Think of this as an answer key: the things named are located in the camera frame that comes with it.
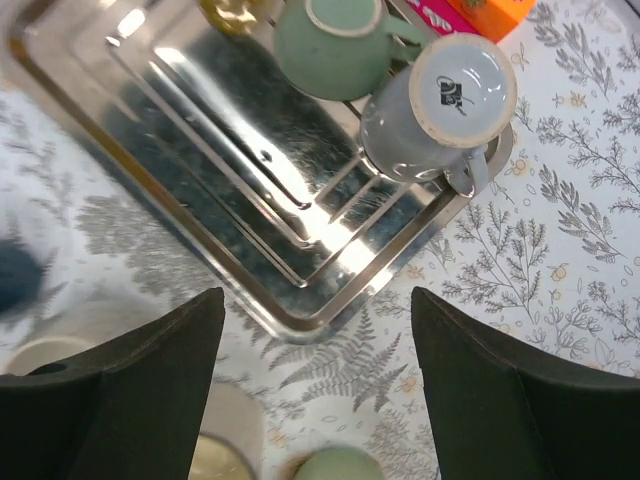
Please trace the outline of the yellow mug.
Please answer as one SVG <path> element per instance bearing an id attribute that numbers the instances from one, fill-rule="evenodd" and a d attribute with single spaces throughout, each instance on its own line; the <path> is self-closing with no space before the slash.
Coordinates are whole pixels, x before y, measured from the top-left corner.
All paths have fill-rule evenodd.
<path id="1" fill-rule="evenodd" d="M 199 7 L 216 29 L 227 34 L 248 34 L 258 23 L 261 1 L 200 0 Z"/>

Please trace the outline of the grey mug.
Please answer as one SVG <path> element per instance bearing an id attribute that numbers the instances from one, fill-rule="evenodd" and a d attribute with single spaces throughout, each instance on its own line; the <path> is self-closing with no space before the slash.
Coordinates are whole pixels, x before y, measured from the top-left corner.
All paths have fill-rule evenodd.
<path id="1" fill-rule="evenodd" d="M 393 180 L 443 175 L 472 198 L 489 182 L 485 153 L 516 102 L 515 72 L 496 44 L 470 33 L 442 36 L 369 99 L 361 143 L 373 166 Z"/>

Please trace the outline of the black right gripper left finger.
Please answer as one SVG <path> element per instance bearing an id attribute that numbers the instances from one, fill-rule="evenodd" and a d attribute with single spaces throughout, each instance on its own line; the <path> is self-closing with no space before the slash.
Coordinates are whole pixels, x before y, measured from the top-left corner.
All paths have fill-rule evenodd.
<path id="1" fill-rule="evenodd" d="M 211 288 L 85 352 L 2 375 L 2 478 L 187 478 L 224 319 Z"/>

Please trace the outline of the cream mug black handle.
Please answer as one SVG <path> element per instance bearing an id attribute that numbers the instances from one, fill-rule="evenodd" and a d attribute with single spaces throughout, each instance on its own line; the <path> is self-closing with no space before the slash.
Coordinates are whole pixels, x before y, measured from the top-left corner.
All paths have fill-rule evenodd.
<path id="1" fill-rule="evenodd" d="M 189 480 L 252 480 L 264 447 L 261 405 L 231 383 L 211 385 Z"/>

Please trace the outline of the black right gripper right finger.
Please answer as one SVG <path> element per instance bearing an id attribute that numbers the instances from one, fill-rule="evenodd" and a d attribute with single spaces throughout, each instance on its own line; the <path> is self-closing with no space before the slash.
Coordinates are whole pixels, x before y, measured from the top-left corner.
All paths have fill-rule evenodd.
<path id="1" fill-rule="evenodd" d="M 411 325 L 442 478 L 638 478 L 638 379 L 546 353 L 421 287 Z"/>

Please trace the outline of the sage green mug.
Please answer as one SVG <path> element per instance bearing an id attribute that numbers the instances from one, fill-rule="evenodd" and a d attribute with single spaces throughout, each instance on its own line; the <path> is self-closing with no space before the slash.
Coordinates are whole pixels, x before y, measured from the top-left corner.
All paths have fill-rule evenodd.
<path id="1" fill-rule="evenodd" d="M 417 58 L 429 39 L 378 0 L 288 1 L 274 28 L 286 78 L 320 99 L 351 101 L 384 83 L 391 62 Z"/>

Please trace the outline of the light green mug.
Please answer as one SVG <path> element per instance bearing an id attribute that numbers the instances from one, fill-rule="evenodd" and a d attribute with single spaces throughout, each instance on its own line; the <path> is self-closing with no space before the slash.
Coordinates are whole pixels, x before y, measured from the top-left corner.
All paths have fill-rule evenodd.
<path id="1" fill-rule="evenodd" d="M 319 450 L 304 461 L 295 480 L 385 480 L 376 460 L 362 450 L 336 446 Z"/>

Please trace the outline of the floral table mat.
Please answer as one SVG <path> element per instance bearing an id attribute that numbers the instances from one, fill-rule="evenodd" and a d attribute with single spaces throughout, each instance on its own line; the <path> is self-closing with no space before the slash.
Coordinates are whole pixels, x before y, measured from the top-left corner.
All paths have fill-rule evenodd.
<path id="1" fill-rule="evenodd" d="M 417 286 L 560 357 L 639 373 L 639 21 L 621 1 L 542 1 L 502 41 L 515 145 L 484 192 L 334 339 L 297 347 L 233 298 L 215 378 L 261 407 L 262 479 L 347 444 L 390 479 L 440 472 L 411 335 Z M 218 281 L 59 124 L 1 84 L 1 213 L 50 265 L 38 304 L 1 324 L 1 360 L 67 309 L 123 298 L 159 316 Z"/>

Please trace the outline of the pink orange box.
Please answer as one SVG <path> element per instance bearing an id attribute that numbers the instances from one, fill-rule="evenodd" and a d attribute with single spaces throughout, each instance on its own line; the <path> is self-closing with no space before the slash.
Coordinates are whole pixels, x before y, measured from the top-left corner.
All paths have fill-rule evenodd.
<path id="1" fill-rule="evenodd" d="M 407 0 L 440 35 L 472 33 L 494 43 L 524 22 L 536 0 Z"/>

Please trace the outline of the silver metal tray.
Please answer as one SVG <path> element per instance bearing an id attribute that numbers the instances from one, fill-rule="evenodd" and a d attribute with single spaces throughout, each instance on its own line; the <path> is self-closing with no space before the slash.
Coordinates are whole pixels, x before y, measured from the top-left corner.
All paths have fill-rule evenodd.
<path id="1" fill-rule="evenodd" d="M 359 145 L 362 101 L 305 95 L 274 21 L 215 30 L 194 1 L 5 1 L 1 65 L 271 335 L 334 335 L 466 205 Z"/>

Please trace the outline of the white speckled mug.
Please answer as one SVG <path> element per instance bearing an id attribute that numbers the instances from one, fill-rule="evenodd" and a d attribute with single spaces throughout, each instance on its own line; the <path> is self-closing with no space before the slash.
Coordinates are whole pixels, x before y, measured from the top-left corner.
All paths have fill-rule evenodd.
<path id="1" fill-rule="evenodd" d="M 4 374 L 24 376 L 37 368 L 89 350 L 95 343 L 76 337 L 46 337 L 21 346 L 4 367 Z"/>

